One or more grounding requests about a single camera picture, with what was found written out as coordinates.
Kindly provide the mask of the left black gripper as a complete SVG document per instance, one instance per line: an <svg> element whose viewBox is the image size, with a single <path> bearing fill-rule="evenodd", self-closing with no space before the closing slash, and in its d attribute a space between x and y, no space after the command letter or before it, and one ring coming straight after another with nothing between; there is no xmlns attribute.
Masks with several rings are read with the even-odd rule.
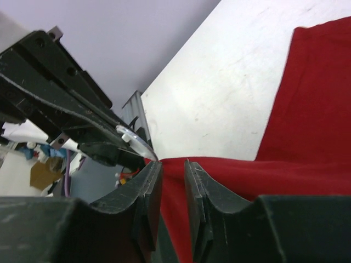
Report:
<svg viewBox="0 0 351 263"><path fill-rule="evenodd" d="M128 124L60 43L62 36L61 30L37 30L16 43L33 67L13 50L1 54L1 123L28 119L48 135L53 148L72 139L100 164L143 164L114 129Z"/></svg>

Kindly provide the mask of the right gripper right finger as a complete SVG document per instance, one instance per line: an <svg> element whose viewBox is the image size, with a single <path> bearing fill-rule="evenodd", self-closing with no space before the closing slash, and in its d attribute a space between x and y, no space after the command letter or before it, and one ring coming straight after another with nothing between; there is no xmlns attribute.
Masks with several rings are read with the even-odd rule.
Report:
<svg viewBox="0 0 351 263"><path fill-rule="evenodd" d="M350 197L262 195L250 202L185 162L194 262L350 262Z"/></svg>

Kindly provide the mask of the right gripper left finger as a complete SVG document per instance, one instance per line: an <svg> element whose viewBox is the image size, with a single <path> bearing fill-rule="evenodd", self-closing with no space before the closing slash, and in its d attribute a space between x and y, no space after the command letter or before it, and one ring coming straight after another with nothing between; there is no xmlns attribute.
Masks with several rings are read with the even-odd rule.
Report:
<svg viewBox="0 0 351 263"><path fill-rule="evenodd" d="M163 167L150 162L93 203L1 198L1 262L149 262L156 249Z"/></svg>

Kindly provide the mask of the red t-shirt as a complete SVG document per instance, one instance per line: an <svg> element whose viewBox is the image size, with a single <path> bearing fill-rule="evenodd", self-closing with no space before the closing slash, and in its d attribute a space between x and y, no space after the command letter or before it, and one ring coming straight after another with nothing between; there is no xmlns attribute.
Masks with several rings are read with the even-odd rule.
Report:
<svg viewBox="0 0 351 263"><path fill-rule="evenodd" d="M255 160L191 160L248 200L349 195L350 18L294 30Z"/></svg>

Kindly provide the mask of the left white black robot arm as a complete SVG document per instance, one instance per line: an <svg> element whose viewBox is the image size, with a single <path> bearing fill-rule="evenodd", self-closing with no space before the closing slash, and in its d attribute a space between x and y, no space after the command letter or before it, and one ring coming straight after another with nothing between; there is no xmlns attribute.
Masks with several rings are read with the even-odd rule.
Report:
<svg viewBox="0 0 351 263"><path fill-rule="evenodd" d="M127 141L129 125L61 44L62 35L57 27L33 31L1 53L2 136L66 148L105 166L142 168Z"/></svg>

